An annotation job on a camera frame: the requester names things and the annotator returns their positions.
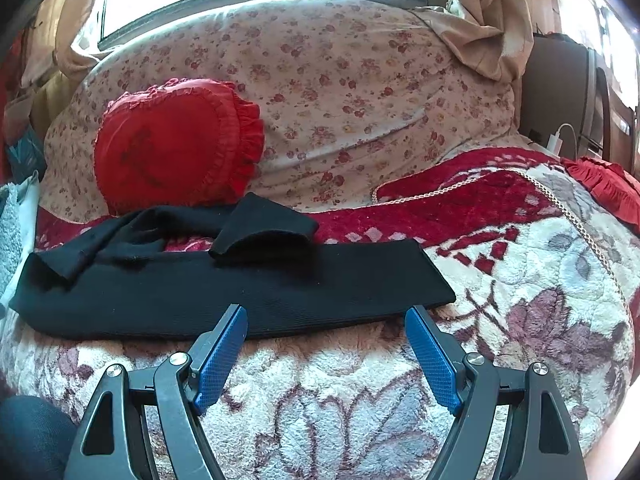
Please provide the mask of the dark wooden nightstand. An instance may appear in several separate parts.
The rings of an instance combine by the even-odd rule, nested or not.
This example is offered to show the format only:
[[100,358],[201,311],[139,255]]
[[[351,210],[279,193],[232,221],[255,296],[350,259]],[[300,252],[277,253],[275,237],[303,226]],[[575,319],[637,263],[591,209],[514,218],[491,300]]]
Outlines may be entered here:
[[602,58],[569,36],[536,34],[522,79],[518,132],[550,134],[562,122],[579,136],[577,158],[610,154],[611,93]]

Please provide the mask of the beige curtain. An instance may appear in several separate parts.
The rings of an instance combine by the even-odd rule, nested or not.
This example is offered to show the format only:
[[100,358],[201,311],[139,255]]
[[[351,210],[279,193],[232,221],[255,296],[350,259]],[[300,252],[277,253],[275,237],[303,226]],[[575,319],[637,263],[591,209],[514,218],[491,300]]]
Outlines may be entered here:
[[462,64],[510,84],[523,77],[534,36],[558,30],[555,10],[555,0],[448,0],[422,16]]

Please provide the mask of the floral beige quilt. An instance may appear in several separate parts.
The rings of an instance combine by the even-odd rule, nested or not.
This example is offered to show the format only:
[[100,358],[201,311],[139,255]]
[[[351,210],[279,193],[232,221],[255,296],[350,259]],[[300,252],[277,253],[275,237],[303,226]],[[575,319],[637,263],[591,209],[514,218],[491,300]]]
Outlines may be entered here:
[[230,81],[265,124],[250,189],[303,211],[367,203],[381,183],[483,146],[523,146],[510,84],[446,43],[452,15],[362,0],[260,0],[201,13],[102,61],[44,138],[40,204],[106,214],[92,144],[107,104],[171,78]]

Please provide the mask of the red heart ruffled pillow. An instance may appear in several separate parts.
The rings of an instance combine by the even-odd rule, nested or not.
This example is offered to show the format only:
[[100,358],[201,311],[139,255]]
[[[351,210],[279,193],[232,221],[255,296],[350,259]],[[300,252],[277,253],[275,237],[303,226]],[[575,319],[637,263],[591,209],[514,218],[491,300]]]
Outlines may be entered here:
[[257,104],[231,82],[171,79],[108,104],[93,148],[111,214],[155,206],[232,204],[265,146]]

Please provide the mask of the black knit pants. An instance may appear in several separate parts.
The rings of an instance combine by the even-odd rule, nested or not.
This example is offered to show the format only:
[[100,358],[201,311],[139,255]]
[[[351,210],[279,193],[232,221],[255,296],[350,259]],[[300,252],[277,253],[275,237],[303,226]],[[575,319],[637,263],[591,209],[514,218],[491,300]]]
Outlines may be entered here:
[[187,340],[232,304],[262,339],[454,301],[415,240],[320,244],[317,230],[313,218],[255,194],[139,210],[31,254],[10,306],[52,337]]

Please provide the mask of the light teal fleece garment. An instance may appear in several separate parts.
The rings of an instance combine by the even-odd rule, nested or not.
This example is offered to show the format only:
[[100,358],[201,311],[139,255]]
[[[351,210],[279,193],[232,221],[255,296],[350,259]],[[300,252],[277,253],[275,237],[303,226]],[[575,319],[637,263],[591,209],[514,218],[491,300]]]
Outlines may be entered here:
[[35,248],[39,185],[35,171],[22,183],[7,183],[1,188],[1,316],[6,315],[25,261]]

